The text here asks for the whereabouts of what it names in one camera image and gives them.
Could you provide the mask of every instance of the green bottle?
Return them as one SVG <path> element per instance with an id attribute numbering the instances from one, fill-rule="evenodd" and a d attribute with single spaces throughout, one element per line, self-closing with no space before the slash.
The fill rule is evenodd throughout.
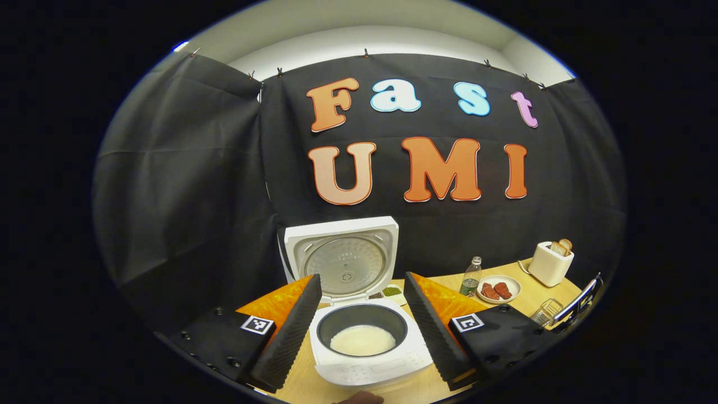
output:
<path id="1" fill-rule="evenodd" d="M 464 296 L 473 296 L 476 294 L 476 288 L 481 280 L 481 257 L 474 257 L 471 265 L 464 272 L 464 279 L 461 281 L 459 293 Z"/>

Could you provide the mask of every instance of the white plate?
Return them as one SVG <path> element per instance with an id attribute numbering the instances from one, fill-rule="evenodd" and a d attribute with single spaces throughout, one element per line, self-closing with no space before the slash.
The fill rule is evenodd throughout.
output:
<path id="1" fill-rule="evenodd" d="M 511 293 L 510 298 L 508 298 L 508 299 L 500 298 L 500 300 L 493 300 L 493 299 L 489 299 L 486 296 L 481 294 L 481 289 L 482 289 L 484 283 L 490 284 L 491 287 L 493 288 L 494 286 L 496 286 L 497 283 L 501 283 L 501 282 L 506 283 L 506 287 L 508 288 L 508 291 Z M 479 282 L 478 288 L 476 288 L 476 295 L 481 300 L 484 300 L 484 301 L 487 301 L 487 302 L 493 303 L 493 304 L 508 303 L 508 302 L 512 301 L 513 299 L 515 299 L 519 293 L 521 293 L 521 284 L 516 279 L 513 279 L 512 277 L 508 277 L 505 275 L 491 275 L 491 276 L 483 277 L 483 278 L 481 278 L 481 281 Z"/>

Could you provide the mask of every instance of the white rice cooker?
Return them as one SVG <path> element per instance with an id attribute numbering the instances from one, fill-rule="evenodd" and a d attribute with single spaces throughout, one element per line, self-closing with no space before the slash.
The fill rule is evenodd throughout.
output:
<path id="1" fill-rule="evenodd" d="M 388 382 L 432 363 L 415 320 L 387 298 L 369 299 L 393 276 L 398 224 L 390 216 L 289 227 L 284 245 L 288 282 L 320 274 L 322 302 L 309 326 L 317 372 L 343 386 Z M 371 356 L 342 354 L 332 338 L 352 326 L 377 326 L 392 335 L 394 348 Z"/>

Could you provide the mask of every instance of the inner lid steam plate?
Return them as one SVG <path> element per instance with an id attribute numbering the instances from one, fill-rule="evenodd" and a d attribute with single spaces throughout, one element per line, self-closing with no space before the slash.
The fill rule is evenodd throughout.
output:
<path id="1" fill-rule="evenodd" d="M 320 274 L 322 292 L 355 295 L 374 286 L 386 271 L 386 251 L 370 237 L 333 237 L 309 248 L 304 276 Z"/>

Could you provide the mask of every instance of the wooden table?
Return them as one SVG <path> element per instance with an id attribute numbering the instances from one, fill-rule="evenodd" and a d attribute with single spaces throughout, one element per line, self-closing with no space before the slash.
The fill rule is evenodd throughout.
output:
<path id="1" fill-rule="evenodd" d="M 522 260 L 521 263 L 528 269 L 531 258 Z M 568 279 L 564 279 L 552 288 L 547 288 L 536 278 L 524 273 L 515 262 L 500 267 L 488 268 L 485 271 L 486 275 L 510 276 L 521 284 L 521 293 L 516 299 L 512 300 L 509 305 L 527 316 L 531 316 L 548 298 L 554 298 L 565 306 L 571 303 L 571 301 L 581 293 L 581 290 Z M 458 291 L 463 279 L 463 274 L 431 277 L 430 279 Z M 401 288 L 404 287 L 404 279 L 392 280 L 391 283 Z M 496 306 L 480 300 L 478 297 L 473 298 L 489 307 Z M 320 304 L 317 309 L 326 306 L 328 305 L 323 303 Z M 402 308 L 406 310 L 412 318 L 414 317 L 411 314 L 411 309 L 408 304 L 402 306 Z M 261 390 L 258 391 L 292 404 L 339 403 L 359 390 L 371 391 L 374 394 L 384 397 L 385 404 L 422 404 L 433 403 L 470 388 L 470 386 L 467 386 L 460 390 L 449 391 L 447 384 L 442 380 L 441 376 L 439 376 L 439 372 L 434 364 L 397 382 L 380 385 L 378 387 L 364 388 L 333 385 L 322 379 L 314 369 L 314 366 L 312 346 L 309 342 L 309 332 L 307 332 L 307 335 L 304 336 L 302 347 L 297 354 L 297 358 L 289 370 L 284 387 L 277 390 L 275 394 Z"/>

